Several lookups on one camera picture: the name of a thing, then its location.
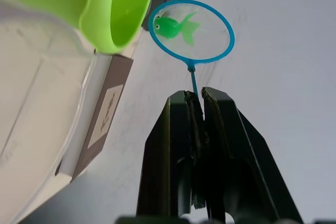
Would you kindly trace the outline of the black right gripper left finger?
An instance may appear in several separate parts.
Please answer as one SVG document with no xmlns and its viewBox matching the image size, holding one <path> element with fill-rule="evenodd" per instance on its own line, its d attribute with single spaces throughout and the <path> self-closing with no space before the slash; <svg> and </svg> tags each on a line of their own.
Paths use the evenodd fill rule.
<svg viewBox="0 0 336 224">
<path fill-rule="evenodd" d="M 178 91 L 168 97 L 144 147 L 138 216 L 181 217 L 198 196 L 208 136 L 198 96 Z"/>
</svg>

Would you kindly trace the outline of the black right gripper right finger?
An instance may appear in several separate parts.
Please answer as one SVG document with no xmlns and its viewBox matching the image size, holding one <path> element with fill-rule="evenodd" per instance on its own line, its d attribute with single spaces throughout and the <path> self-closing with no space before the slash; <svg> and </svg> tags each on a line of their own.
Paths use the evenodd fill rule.
<svg viewBox="0 0 336 224">
<path fill-rule="evenodd" d="M 235 223 L 302 223 L 263 136 L 225 92 L 202 89 L 214 185 L 212 217 Z"/>
</svg>

